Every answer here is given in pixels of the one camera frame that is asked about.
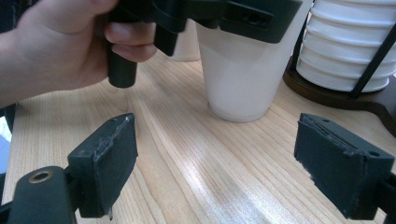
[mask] black plastic part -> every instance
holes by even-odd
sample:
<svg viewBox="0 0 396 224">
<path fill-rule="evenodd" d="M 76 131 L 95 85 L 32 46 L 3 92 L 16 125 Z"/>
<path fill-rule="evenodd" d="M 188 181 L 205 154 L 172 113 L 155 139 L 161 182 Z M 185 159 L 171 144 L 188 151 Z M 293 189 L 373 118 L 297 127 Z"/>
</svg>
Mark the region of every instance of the black plastic part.
<svg viewBox="0 0 396 224">
<path fill-rule="evenodd" d="M 70 174 L 84 192 L 82 217 L 102 217 L 120 196 L 137 157 L 134 115 L 105 122 L 67 157 Z"/>
<path fill-rule="evenodd" d="M 6 183 L 6 173 L 0 174 L 0 202 L 3 200 L 4 184 Z"/>
<path fill-rule="evenodd" d="M 82 191 L 81 182 L 78 179 L 73 178 L 71 175 L 69 166 L 64 169 L 64 173 L 67 187 L 69 189 L 70 203 L 73 211 L 76 211 L 84 200 L 84 191 Z"/>
<path fill-rule="evenodd" d="M 9 218 L 9 212 L 11 211 L 11 203 L 5 203 L 0 206 L 0 223 L 6 224 Z"/>
<path fill-rule="evenodd" d="M 305 18 L 303 27 L 301 28 L 301 31 L 298 35 L 296 44 L 294 45 L 293 55 L 290 58 L 290 66 L 288 66 L 288 68 L 289 68 L 289 70 L 291 70 L 293 72 L 297 71 L 297 62 L 298 62 L 298 58 L 300 56 L 301 45 L 303 44 L 305 27 L 306 27 L 307 22 L 308 22 L 308 16 Z"/>
<path fill-rule="evenodd" d="M 108 15 L 109 21 L 134 22 L 139 21 L 134 15 L 122 7 L 115 7 Z M 136 80 L 137 63 L 122 58 L 111 50 L 113 44 L 107 43 L 108 81 L 118 88 L 132 87 Z"/>
<path fill-rule="evenodd" d="M 64 169 L 49 166 L 21 178 L 15 188 L 8 223 L 76 223 Z"/>
<path fill-rule="evenodd" d="M 111 49 L 107 51 L 108 82 L 118 88 L 132 87 L 136 81 L 137 63 L 130 62 Z"/>
<path fill-rule="evenodd" d="M 389 221 L 396 223 L 396 175 L 391 174 L 386 181 L 378 186 L 375 202 L 386 214 Z"/>
<path fill-rule="evenodd" d="M 17 109 L 16 104 L 8 105 L 3 108 L 4 117 L 6 118 L 7 126 L 11 133 L 12 133 L 12 130 L 14 129 L 14 120 L 15 120 L 16 109 Z"/>
<path fill-rule="evenodd" d="M 377 186 L 394 162 L 387 152 L 330 120 L 302 114 L 294 157 L 345 217 L 375 217 Z"/>
<path fill-rule="evenodd" d="M 110 21 L 157 23 L 154 45 L 172 56 L 177 34 L 187 19 L 203 26 L 268 43 L 278 43 L 297 13 L 301 0 L 120 0 Z M 134 85 L 136 65 L 109 51 L 109 82 L 119 88 Z"/>
</svg>

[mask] light wooden desk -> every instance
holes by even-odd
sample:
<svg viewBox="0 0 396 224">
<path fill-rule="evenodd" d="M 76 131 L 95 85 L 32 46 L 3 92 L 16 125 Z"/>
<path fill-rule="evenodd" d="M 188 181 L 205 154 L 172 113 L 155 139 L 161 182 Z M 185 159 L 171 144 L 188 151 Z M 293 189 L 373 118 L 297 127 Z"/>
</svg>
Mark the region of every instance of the light wooden desk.
<svg viewBox="0 0 396 224">
<path fill-rule="evenodd" d="M 293 158 L 302 112 L 340 123 L 396 154 L 396 139 L 375 115 L 317 105 L 283 82 L 262 119 L 232 123 L 208 107 L 200 62 L 178 63 L 158 53 L 138 67 L 128 90 L 104 81 L 19 104 L 3 203 L 12 200 L 20 177 L 43 166 L 64 168 L 71 150 L 107 119 L 127 112 L 135 113 L 139 157 L 112 223 L 353 222 Z M 379 212 L 375 222 L 383 219 Z"/>
</svg>

